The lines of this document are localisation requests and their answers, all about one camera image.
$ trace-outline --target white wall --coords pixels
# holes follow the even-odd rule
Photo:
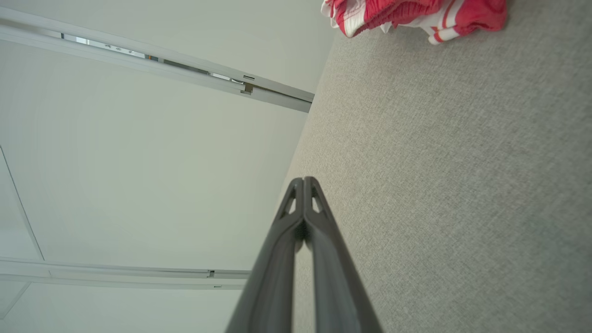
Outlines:
[[[46,260],[251,269],[306,114],[0,41],[0,145]]]
[[[6,316],[5,333],[223,332],[239,296],[33,283]]]
[[[321,0],[0,0],[315,92],[335,35]]]

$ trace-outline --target gray carpet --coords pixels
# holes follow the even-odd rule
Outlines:
[[[385,332],[592,329],[592,3],[338,36],[287,181],[320,181]],[[314,331],[310,253],[295,330]]]

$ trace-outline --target carpeted floor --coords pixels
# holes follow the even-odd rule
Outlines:
[[[504,31],[440,46],[337,37],[286,182],[320,181],[385,332],[592,327],[591,12],[511,1]]]

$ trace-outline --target red and white cloth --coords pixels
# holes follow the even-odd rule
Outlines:
[[[478,28],[501,30],[507,9],[506,0],[325,0],[321,13],[348,37],[403,25],[422,28],[431,44],[439,44]]]

